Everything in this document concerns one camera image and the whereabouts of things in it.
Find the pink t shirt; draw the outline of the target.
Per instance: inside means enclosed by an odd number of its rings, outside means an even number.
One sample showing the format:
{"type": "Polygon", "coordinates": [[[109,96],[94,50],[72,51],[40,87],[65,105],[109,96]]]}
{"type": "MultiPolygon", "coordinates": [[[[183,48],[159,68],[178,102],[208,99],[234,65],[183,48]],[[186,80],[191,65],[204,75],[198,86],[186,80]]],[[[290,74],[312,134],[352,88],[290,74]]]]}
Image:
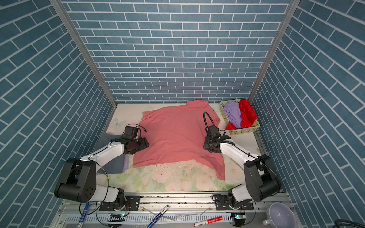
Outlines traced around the pink t shirt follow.
{"type": "Polygon", "coordinates": [[[225,179],[225,164],[221,154],[210,153],[203,148],[205,124],[203,114],[207,112],[215,125],[220,118],[208,101],[189,101],[185,105],[163,107],[143,112],[140,125],[149,147],[134,155],[133,166],[145,167],[165,163],[194,160],[225,179]]]}

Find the light green perforated plastic basket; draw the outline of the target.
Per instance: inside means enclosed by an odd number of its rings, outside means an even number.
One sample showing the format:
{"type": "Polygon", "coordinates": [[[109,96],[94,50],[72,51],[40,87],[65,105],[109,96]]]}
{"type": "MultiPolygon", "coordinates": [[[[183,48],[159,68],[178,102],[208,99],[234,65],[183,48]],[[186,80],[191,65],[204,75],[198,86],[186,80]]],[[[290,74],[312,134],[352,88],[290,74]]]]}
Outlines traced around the light green perforated plastic basket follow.
{"type": "MultiPolygon", "coordinates": [[[[228,125],[229,124],[229,119],[226,116],[226,114],[224,113],[223,108],[225,107],[226,104],[228,103],[232,103],[232,102],[236,102],[239,103],[240,99],[236,99],[236,100],[229,100],[229,101],[221,101],[220,102],[220,112],[222,114],[222,117],[225,121],[225,123],[228,125]]],[[[228,130],[230,132],[231,135],[239,135],[239,134],[244,134],[244,133],[253,133],[255,132],[258,128],[260,128],[260,124],[259,122],[256,120],[253,125],[251,127],[248,128],[241,128],[241,129],[232,129],[232,130],[228,130]]]]}

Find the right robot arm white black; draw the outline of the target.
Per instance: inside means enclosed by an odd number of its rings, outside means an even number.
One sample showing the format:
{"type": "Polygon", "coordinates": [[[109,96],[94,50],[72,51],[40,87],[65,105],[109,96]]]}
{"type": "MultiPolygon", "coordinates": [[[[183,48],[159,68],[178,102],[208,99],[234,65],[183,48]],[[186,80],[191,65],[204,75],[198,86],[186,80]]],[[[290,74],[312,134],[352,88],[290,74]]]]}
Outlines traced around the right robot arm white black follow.
{"type": "Polygon", "coordinates": [[[230,157],[244,171],[245,183],[228,191],[231,204],[245,200],[260,202],[280,192],[282,183],[276,172],[271,158],[267,155],[257,155],[237,145],[226,133],[212,123],[208,125],[206,118],[213,121],[211,116],[203,113],[207,136],[203,148],[210,153],[221,153],[230,157]]]}

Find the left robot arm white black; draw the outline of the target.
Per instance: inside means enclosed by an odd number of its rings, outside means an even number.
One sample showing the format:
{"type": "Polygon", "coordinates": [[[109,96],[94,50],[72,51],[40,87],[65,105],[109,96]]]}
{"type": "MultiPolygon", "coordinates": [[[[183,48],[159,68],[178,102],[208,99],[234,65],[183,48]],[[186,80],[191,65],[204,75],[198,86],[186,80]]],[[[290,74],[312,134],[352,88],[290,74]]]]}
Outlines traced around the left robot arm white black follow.
{"type": "Polygon", "coordinates": [[[112,204],[117,210],[125,206],[124,190],[109,183],[97,183],[99,172],[109,175],[121,171],[125,156],[148,148],[142,136],[147,130],[139,124],[128,124],[121,135],[107,135],[100,146],[89,155],[68,159],[60,173],[54,195],[57,198],[87,203],[90,201],[112,204]]]}

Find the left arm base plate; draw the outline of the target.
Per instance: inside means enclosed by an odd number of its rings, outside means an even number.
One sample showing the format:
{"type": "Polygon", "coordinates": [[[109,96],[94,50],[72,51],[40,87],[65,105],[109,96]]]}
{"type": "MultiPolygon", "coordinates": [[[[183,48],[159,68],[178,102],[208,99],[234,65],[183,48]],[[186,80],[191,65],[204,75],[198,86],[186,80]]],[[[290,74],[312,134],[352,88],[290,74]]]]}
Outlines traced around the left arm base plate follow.
{"type": "Polygon", "coordinates": [[[121,204],[118,202],[103,202],[99,207],[100,211],[138,211],[141,196],[130,195],[124,196],[121,204]]]}

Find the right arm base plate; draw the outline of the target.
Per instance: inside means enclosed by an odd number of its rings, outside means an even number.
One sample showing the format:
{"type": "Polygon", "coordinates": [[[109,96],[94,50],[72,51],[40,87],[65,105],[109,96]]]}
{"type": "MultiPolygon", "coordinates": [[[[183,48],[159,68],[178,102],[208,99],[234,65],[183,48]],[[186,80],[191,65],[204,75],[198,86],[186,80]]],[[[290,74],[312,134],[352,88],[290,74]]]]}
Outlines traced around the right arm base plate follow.
{"type": "Polygon", "coordinates": [[[216,210],[227,211],[227,210],[253,210],[253,202],[249,199],[238,202],[232,195],[214,194],[211,196],[216,210]]]}

